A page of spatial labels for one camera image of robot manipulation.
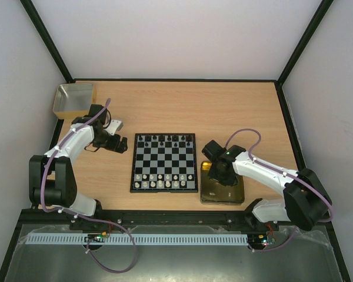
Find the gold metal tin tray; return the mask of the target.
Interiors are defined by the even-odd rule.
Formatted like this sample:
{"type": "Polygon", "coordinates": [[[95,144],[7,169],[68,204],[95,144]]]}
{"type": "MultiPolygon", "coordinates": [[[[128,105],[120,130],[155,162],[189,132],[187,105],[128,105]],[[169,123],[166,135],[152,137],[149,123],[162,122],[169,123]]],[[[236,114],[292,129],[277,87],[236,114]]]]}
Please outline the gold metal tin tray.
{"type": "Polygon", "coordinates": [[[202,204],[241,205],[245,201],[245,189],[242,176],[236,175],[238,183],[223,186],[211,179],[208,172],[212,166],[209,161],[201,163],[200,202],[202,204]]]}

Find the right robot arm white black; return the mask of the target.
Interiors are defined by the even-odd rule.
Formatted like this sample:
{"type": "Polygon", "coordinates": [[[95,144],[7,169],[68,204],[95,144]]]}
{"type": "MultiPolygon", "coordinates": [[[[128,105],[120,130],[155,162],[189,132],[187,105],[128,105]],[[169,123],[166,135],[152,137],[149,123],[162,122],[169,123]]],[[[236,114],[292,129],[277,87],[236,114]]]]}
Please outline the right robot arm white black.
{"type": "Polygon", "coordinates": [[[330,221],[332,201],[317,174],[308,168],[286,169],[264,161],[243,147],[229,149],[212,140],[202,153],[212,163],[208,176],[222,186],[235,186],[240,176],[266,185],[282,196],[260,200],[245,215],[245,224],[258,230],[268,221],[290,221],[310,231],[317,223],[330,221]]]}

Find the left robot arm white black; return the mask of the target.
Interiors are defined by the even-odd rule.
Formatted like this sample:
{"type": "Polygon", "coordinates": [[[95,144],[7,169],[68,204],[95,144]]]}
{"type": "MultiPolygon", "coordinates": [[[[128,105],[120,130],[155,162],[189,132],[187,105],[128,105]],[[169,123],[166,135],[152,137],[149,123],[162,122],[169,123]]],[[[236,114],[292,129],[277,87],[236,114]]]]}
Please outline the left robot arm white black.
{"type": "Polygon", "coordinates": [[[92,104],[87,115],[76,117],[67,134],[54,147],[29,160],[29,199],[43,211],[70,212],[75,217],[93,216],[101,206],[98,200],[78,192],[73,164],[88,147],[123,153],[128,139],[117,131],[123,123],[112,120],[108,106],[92,104]]]}

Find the black and white chessboard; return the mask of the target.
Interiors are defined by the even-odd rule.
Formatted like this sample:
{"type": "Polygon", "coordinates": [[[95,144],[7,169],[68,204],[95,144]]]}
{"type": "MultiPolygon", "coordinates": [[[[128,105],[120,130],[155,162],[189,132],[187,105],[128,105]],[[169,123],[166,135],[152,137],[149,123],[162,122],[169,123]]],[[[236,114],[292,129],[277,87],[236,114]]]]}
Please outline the black and white chessboard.
{"type": "Polygon", "coordinates": [[[198,192],[195,134],[137,133],[130,192],[198,192]]]}

